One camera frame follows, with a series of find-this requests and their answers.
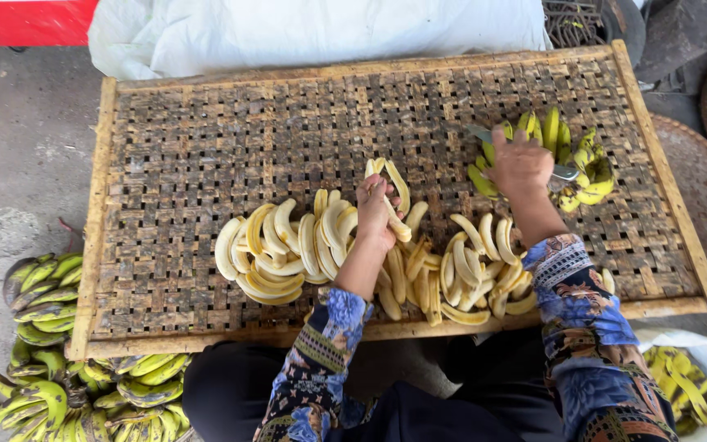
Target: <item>yellow banana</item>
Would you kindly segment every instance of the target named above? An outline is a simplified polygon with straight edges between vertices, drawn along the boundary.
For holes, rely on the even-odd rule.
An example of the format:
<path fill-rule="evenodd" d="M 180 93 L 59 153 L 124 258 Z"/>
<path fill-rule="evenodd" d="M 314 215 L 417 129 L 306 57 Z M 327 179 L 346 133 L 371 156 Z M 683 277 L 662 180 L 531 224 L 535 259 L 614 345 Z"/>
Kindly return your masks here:
<path fill-rule="evenodd" d="M 459 311 L 450 305 L 441 304 L 441 312 L 449 319 L 464 326 L 479 326 L 490 319 L 490 310 L 477 311 L 476 313 L 466 313 Z"/>
<path fill-rule="evenodd" d="M 119 379 L 116 388 L 132 405 L 144 408 L 170 402 L 180 397 L 183 391 L 180 381 L 166 382 L 161 386 L 152 387 L 139 384 L 129 376 Z"/>

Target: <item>knife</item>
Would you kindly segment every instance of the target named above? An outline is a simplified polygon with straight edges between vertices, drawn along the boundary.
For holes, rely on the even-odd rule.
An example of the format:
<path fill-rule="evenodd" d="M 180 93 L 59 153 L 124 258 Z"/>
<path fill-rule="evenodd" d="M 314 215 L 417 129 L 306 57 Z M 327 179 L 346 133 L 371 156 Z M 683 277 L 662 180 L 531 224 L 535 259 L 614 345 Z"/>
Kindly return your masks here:
<path fill-rule="evenodd" d="M 493 144 L 493 133 L 491 131 L 482 126 L 477 126 L 476 124 L 466 124 L 465 128 L 471 134 L 476 135 L 480 140 Z M 577 178 L 578 175 L 580 175 L 580 171 L 573 167 L 555 165 L 552 169 L 552 176 L 563 181 L 572 181 Z"/>

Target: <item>concrete floor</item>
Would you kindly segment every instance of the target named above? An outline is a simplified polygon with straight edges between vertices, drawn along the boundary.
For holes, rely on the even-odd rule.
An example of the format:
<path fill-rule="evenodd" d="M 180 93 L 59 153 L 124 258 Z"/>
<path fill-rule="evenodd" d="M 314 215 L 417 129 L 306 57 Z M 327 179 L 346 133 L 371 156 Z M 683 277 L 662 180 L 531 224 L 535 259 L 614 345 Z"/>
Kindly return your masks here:
<path fill-rule="evenodd" d="M 67 247 L 70 235 L 59 227 L 59 216 L 83 226 L 95 138 L 90 126 L 97 122 L 101 77 L 85 48 L 31 48 L 24 54 L 0 48 L 0 288 L 7 267 L 20 257 Z M 683 118 L 691 118 L 688 112 L 693 108 Z M 4 370 L 15 324 L 1 299 Z M 635 321 L 635 326 L 707 336 L 707 315 Z M 455 385 L 435 362 L 444 344 L 444 339 L 364 343 L 351 366 L 349 388 L 366 396 L 406 379 L 447 396 Z M 6 438 L 0 430 L 0 441 Z"/>

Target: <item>banana bunch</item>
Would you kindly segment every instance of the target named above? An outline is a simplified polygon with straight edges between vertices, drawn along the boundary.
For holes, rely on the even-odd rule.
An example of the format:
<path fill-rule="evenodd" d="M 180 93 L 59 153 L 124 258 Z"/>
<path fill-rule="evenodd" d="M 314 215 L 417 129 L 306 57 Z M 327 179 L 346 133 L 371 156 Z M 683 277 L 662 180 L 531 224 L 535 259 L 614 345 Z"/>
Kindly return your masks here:
<path fill-rule="evenodd" d="M 672 405 L 678 435 L 707 426 L 707 376 L 700 367 L 676 347 L 651 347 L 643 358 Z"/>
<path fill-rule="evenodd" d="M 5 275 L 2 296 L 30 345 L 51 346 L 72 335 L 83 254 L 53 253 L 22 259 Z"/>
<path fill-rule="evenodd" d="M 182 411 L 190 355 L 144 355 L 71 362 L 62 346 L 16 338 L 0 374 L 0 426 L 10 442 L 186 440 Z"/>
<path fill-rule="evenodd" d="M 501 123 L 501 126 L 506 138 L 513 139 L 514 127 L 508 121 Z M 569 126 L 560 119 L 556 106 L 550 108 L 544 122 L 536 117 L 534 110 L 524 113 L 520 116 L 517 128 L 524 130 L 529 139 L 538 139 L 539 143 L 552 153 L 557 165 L 575 167 L 580 172 L 571 185 L 554 195 L 558 206 L 565 212 L 572 212 L 580 203 L 594 205 L 613 191 L 613 167 L 607 159 L 604 147 L 594 144 L 595 127 L 588 130 L 574 152 Z M 495 165 L 495 148 L 488 142 L 482 142 L 482 152 L 484 156 L 477 156 L 476 162 L 468 165 L 468 177 L 479 194 L 497 201 L 502 199 L 503 195 L 500 194 L 496 183 L 484 176 L 486 171 Z"/>
<path fill-rule="evenodd" d="M 401 197 L 398 211 L 408 213 L 411 195 L 394 163 L 383 158 L 367 163 L 368 174 L 383 168 Z M 398 240 L 410 241 L 411 229 L 400 221 L 388 198 L 384 200 Z M 261 304 L 287 304 L 302 295 L 305 282 L 334 280 L 354 245 L 351 234 L 358 225 L 357 208 L 341 199 L 339 190 L 319 189 L 313 212 L 299 222 L 290 221 L 294 207 L 296 200 L 288 198 L 280 205 L 262 205 L 246 219 L 231 218 L 214 244 L 214 259 L 222 276 Z"/>
<path fill-rule="evenodd" d="M 533 276 L 522 268 L 521 256 L 511 250 L 512 219 L 498 221 L 495 237 L 492 213 L 482 216 L 478 229 L 460 214 L 450 219 L 463 230 L 452 237 L 441 258 L 444 316 L 476 326 L 490 316 L 502 319 L 506 314 L 522 315 L 535 308 L 536 294 L 530 289 Z"/>

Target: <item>patterned sleeve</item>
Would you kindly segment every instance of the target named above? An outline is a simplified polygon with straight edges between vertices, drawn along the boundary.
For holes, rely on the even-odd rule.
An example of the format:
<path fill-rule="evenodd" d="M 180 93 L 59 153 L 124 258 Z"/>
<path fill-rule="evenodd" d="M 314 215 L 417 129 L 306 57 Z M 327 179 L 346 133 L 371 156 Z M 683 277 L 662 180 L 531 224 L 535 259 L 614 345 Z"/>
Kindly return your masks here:
<path fill-rule="evenodd" d="M 322 291 L 272 382 L 272 396 L 253 441 L 323 440 L 331 428 L 368 421 L 367 405 L 342 394 L 348 364 L 372 313 L 372 304 L 340 289 Z"/>
<path fill-rule="evenodd" d="M 550 237 L 523 263 L 545 328 L 546 383 L 567 440 L 678 440 L 669 401 L 576 235 Z"/>

